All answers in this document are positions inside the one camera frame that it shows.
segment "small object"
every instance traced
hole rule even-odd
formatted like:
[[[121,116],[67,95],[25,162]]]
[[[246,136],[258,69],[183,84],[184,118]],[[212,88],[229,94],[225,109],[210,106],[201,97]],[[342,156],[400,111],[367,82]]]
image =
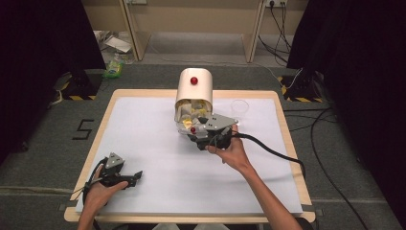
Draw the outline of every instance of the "small object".
[[[107,38],[107,40],[104,42],[104,44],[111,46],[113,48],[116,48],[125,53],[127,53],[131,49],[130,43],[120,40],[114,36],[110,36],[109,38]]]
[[[116,79],[122,75],[123,63],[117,60],[110,60],[107,69],[103,73],[103,77]]]

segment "table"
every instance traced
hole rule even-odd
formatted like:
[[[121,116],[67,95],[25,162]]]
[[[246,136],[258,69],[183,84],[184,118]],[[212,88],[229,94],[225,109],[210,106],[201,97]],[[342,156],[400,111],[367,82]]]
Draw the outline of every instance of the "table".
[[[95,153],[98,149],[98,146],[101,142],[102,135],[104,130],[106,129],[107,122],[109,120],[109,116],[112,112],[115,102],[121,97],[165,97],[165,98],[175,98],[176,90],[143,90],[143,89],[121,89],[115,91],[112,96],[112,99],[106,109],[104,117],[101,121],[101,126],[99,131],[95,137],[94,143],[92,148],[89,151],[88,157],[85,161],[83,166],[82,172],[79,176],[79,180],[75,190],[80,189],[85,181],[87,180],[87,176],[90,173],[91,165],[95,158]],[[277,115],[278,120],[281,126],[282,131],[282,138],[286,147],[286,151],[289,156],[297,158],[292,139],[290,137],[286,120],[284,119],[282,113],[281,103],[279,101],[279,97],[277,93],[273,91],[228,91],[228,90],[215,90],[214,91],[214,98],[246,98],[246,99],[273,99],[275,102],[275,106],[277,108]],[[305,180],[302,176],[301,169],[299,165],[291,163],[292,174],[294,176],[294,180],[296,186],[298,188],[299,198],[303,205],[311,206],[311,200],[307,191],[307,187],[305,185]],[[314,221],[315,213],[304,211],[303,213],[299,214],[298,217],[304,218],[309,222]],[[68,221],[78,221],[79,214],[76,213],[75,207],[69,207],[65,211],[65,219]],[[162,216],[146,216],[146,215],[100,215],[97,216],[98,221],[107,221],[107,222],[174,222],[174,223],[262,223],[267,222],[267,219],[264,215],[259,216],[198,216],[198,217],[183,217],[182,215],[162,215]]]

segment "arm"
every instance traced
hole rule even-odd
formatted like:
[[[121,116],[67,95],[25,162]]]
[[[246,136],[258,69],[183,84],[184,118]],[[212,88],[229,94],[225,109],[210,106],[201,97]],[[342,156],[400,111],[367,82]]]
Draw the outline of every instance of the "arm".
[[[236,125],[233,125],[233,131],[238,131]],[[268,218],[272,229],[302,229],[289,211],[260,179],[245,153],[241,139],[232,138],[231,145],[227,149],[216,149],[213,146],[208,146],[206,150],[217,154],[221,157],[223,164],[227,163],[244,176],[254,192],[263,213]]]
[[[102,166],[98,168],[94,178],[99,177]],[[107,201],[119,190],[125,188],[128,182],[123,181],[112,187],[104,187],[100,182],[92,185],[87,194],[86,201],[83,205],[78,224],[78,230],[92,229],[93,219],[98,211],[107,203]]]

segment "red knob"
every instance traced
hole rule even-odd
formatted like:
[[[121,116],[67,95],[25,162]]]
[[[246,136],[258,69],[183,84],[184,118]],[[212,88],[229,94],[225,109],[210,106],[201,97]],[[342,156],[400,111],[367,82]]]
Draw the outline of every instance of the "red knob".
[[[199,80],[197,79],[197,77],[192,77],[191,78],[191,84],[193,84],[193,85],[197,84],[198,81]]]

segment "hazard tape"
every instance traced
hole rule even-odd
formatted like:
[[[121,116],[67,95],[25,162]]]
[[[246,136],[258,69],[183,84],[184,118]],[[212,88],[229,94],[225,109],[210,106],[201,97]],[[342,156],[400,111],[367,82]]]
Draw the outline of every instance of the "hazard tape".
[[[63,99],[72,101],[96,100],[96,96],[64,95]]]
[[[300,103],[321,103],[322,99],[318,96],[317,88],[305,92],[305,95],[298,95],[294,89],[286,88],[282,83],[283,77],[278,77],[281,84],[281,91],[285,100]]]

